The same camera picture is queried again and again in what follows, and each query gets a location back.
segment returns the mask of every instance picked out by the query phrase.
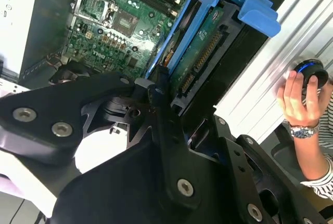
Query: silver watch band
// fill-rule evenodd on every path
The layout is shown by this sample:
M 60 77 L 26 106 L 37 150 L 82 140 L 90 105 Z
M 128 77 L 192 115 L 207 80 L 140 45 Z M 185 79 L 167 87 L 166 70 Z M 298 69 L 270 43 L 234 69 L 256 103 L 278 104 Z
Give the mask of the silver watch band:
M 290 126 L 290 134 L 292 137 L 306 139 L 318 133 L 320 129 L 320 122 L 315 127 L 306 126 Z

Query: chip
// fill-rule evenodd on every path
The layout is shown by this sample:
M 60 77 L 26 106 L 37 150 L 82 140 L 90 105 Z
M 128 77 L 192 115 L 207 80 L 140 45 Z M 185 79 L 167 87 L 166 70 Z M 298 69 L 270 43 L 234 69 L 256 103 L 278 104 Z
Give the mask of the chip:
M 136 66 L 136 63 L 137 63 L 137 59 L 131 58 L 128 66 L 130 68 L 134 68 Z
M 116 18 L 114 19 L 112 28 L 126 35 L 127 37 L 131 37 L 136 28 L 137 23 L 138 23 L 138 18 L 129 14 L 126 11 L 119 10 Z

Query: cable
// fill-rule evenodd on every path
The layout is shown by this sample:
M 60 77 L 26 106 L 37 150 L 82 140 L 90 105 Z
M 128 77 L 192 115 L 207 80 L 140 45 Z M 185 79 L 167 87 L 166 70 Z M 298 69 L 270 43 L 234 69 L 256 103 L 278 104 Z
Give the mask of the cable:
M 35 221 L 35 224 L 40 224 L 42 219 L 45 220 L 46 218 L 45 218 L 45 216 L 42 212 L 39 212 L 38 215 L 37 215 L 37 219 Z
M 12 221 L 14 220 L 15 216 L 17 215 L 17 212 L 21 209 L 21 206 L 23 205 L 24 201 L 25 201 L 25 199 L 23 199 L 23 201 L 21 202 L 19 208 L 16 210 L 15 214 L 12 216 L 12 218 L 11 218 L 9 224 L 11 224 Z

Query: robotic arm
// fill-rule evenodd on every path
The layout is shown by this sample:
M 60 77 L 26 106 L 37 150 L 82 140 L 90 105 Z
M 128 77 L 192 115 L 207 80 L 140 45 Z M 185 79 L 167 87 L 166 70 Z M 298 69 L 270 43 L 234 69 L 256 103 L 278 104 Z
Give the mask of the robotic arm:
M 81 140 L 127 124 L 127 150 L 72 180 L 50 224 L 325 223 L 260 146 L 234 139 L 212 116 L 185 140 L 168 100 L 168 70 L 154 82 L 118 73 L 0 100 L 0 147 L 62 168 Z

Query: striped sleeve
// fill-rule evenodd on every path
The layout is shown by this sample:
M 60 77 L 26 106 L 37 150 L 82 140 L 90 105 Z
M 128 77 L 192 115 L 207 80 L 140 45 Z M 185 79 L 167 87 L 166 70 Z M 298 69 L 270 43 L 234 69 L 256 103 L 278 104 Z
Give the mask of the striped sleeve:
M 314 192 L 321 198 L 331 199 L 333 201 L 333 158 L 329 154 L 324 154 L 328 162 L 327 174 L 318 180 L 304 181 L 301 184 L 313 188 Z

